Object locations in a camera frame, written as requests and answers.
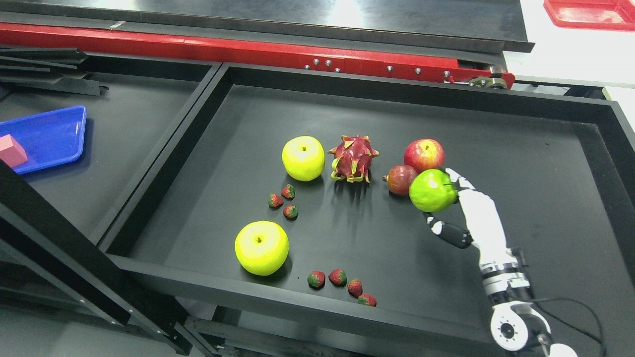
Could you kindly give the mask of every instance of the blue tray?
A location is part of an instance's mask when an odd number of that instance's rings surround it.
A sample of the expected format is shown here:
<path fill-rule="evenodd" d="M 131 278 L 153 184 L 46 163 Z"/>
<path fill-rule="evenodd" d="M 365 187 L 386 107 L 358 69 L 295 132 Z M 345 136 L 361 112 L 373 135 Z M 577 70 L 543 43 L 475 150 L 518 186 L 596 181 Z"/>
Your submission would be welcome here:
<path fill-rule="evenodd" d="M 75 161 L 84 151 L 86 107 L 75 105 L 0 123 L 0 137 L 11 134 L 29 159 L 13 168 L 27 173 Z"/>

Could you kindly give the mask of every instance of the robotic hand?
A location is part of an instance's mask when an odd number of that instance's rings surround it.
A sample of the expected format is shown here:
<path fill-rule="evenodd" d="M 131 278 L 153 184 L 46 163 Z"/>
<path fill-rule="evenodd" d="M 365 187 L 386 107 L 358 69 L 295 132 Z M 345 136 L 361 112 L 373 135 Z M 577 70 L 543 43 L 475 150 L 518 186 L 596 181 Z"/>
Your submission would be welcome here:
<path fill-rule="evenodd" d="M 480 251 L 479 268 L 485 292 L 492 303 L 490 332 L 494 341 L 512 355 L 540 347 L 545 357 L 577 357 L 564 344 L 553 344 L 547 320 L 531 302 L 533 293 L 518 259 L 507 248 L 505 232 L 494 201 L 452 169 L 446 168 L 458 191 L 467 230 L 440 221 L 424 212 L 432 232 L 446 242 Z"/>

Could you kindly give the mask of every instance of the pink block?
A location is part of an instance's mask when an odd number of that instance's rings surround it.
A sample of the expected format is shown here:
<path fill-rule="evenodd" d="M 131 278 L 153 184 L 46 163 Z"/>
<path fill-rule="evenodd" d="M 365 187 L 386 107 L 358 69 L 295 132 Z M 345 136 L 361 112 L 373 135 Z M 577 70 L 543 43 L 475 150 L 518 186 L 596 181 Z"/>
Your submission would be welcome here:
<path fill-rule="evenodd" d="M 0 138 L 0 159 L 9 167 L 16 167 L 29 160 L 24 148 L 10 134 Z"/>

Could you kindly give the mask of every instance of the dragon fruit scales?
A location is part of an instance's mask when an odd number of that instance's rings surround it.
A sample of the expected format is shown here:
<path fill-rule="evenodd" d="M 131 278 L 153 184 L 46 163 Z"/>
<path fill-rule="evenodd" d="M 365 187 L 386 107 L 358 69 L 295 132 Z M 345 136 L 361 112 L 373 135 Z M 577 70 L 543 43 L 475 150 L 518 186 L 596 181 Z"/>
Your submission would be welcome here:
<path fill-rule="evenodd" d="M 333 172 L 331 178 L 336 181 L 346 180 L 348 182 L 361 182 L 368 178 L 368 170 L 373 158 L 379 156 L 379 152 L 370 147 L 368 136 L 348 137 L 342 135 L 342 143 L 328 151 L 335 159 L 331 167 Z"/>

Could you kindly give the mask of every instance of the strawberry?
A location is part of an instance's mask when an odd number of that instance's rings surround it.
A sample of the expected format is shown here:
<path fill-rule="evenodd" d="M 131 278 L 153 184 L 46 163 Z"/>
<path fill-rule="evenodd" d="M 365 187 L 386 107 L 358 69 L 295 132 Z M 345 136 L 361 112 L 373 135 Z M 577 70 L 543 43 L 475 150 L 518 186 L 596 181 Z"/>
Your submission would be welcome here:
<path fill-rule="evenodd" d="M 341 269 L 337 268 L 328 275 L 328 279 L 335 286 L 344 286 L 346 285 L 346 273 Z"/>
<path fill-rule="evenodd" d="M 278 208 L 282 206 L 282 204 L 283 204 L 282 197 L 278 196 L 275 193 L 272 193 L 269 195 L 269 207 Z"/>
<path fill-rule="evenodd" d="M 295 188 L 292 185 L 286 185 L 280 193 L 286 199 L 293 199 L 295 197 Z"/>
<path fill-rule="evenodd" d="M 363 293 L 358 297 L 358 303 L 368 306 L 377 306 L 377 299 L 369 293 Z"/>
<path fill-rule="evenodd" d="M 351 280 L 351 282 L 349 283 L 349 294 L 353 295 L 354 297 L 359 297 L 361 293 L 361 281 L 357 279 Z"/>
<path fill-rule="evenodd" d="M 319 290 L 324 287 L 324 273 L 319 270 L 313 270 L 307 278 L 309 286 L 313 289 Z"/>
<path fill-rule="evenodd" d="M 295 208 L 295 205 L 288 205 L 282 210 L 282 213 L 288 220 L 295 220 L 298 218 L 298 209 Z"/>

